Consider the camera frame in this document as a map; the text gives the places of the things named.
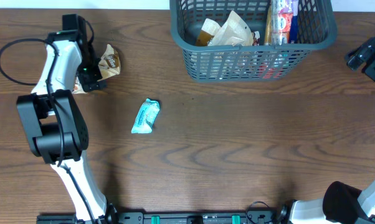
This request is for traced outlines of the grey plastic basket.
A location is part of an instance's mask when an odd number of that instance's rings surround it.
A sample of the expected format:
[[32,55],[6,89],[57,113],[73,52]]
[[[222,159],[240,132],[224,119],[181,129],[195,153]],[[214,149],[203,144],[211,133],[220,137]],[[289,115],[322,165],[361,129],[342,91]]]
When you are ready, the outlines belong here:
[[170,0],[171,34],[199,82],[276,80],[336,39],[330,0]]

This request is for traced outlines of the teal wet wipes pack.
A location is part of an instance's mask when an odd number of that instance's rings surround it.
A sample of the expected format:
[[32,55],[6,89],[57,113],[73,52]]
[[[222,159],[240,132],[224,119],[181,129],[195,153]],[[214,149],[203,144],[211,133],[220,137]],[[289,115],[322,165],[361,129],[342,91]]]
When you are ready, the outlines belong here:
[[132,134],[149,134],[153,131],[153,123],[160,111],[158,101],[147,98],[141,105],[135,118],[131,133]]

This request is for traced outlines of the tissue pack multipack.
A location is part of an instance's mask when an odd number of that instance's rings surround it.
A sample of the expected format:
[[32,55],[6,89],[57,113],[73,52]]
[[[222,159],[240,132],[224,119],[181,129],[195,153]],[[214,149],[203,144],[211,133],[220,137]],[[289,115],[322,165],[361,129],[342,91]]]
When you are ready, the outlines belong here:
[[271,43],[297,44],[298,0],[271,0]]

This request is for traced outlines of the orange capped snack tube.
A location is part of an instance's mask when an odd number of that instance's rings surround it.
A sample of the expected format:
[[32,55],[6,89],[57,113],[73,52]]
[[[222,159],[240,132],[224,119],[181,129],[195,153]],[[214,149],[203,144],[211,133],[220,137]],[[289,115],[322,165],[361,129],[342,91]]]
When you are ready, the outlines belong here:
[[[272,32],[272,19],[276,18],[273,15],[272,6],[268,8],[267,24],[265,28],[264,45],[271,46],[273,44],[273,35],[277,33]],[[277,55],[275,51],[268,52],[267,55],[262,55],[262,62],[260,63],[259,71],[264,79],[280,78],[282,72],[279,70],[283,58]]]

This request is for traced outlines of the beige nut snack bag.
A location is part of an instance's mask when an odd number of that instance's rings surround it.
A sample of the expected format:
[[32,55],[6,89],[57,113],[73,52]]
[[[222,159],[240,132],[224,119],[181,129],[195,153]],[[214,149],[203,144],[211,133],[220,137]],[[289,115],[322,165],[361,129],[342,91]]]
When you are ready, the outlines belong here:
[[[196,46],[207,47],[208,46],[207,44],[209,43],[209,41],[215,36],[217,31],[221,27],[222,26],[220,26],[216,21],[212,19],[206,19],[198,35],[198,38],[196,40]],[[260,32],[256,30],[256,31],[253,31],[252,34],[254,37],[254,42],[252,45],[254,46],[259,45]]]

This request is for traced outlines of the beige brown nut bag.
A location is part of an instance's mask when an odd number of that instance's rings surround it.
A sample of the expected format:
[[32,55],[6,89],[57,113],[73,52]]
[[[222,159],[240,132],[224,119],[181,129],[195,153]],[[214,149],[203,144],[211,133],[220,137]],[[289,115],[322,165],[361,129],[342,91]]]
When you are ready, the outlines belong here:
[[249,26],[235,11],[231,11],[224,25],[207,45],[252,46],[253,42],[254,37]]

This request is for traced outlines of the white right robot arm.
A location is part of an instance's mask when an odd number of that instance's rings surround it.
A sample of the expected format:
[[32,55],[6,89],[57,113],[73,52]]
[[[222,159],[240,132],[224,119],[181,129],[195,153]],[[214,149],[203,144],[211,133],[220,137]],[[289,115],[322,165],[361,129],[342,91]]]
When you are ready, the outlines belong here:
[[[375,82],[375,37],[344,57],[347,66]],[[364,190],[339,181],[333,182],[322,198],[294,200],[282,207],[275,223],[309,224],[375,224],[375,180]]]

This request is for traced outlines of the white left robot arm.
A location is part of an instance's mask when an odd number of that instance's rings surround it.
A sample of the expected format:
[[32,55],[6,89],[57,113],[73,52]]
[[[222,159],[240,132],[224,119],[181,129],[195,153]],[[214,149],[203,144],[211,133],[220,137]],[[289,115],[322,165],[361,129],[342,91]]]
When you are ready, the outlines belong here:
[[53,32],[44,41],[47,60],[29,95],[17,110],[32,153],[62,179],[75,207],[73,215],[39,215],[37,223],[118,223],[114,206],[98,188],[87,161],[88,129],[72,90],[89,59],[86,33]]

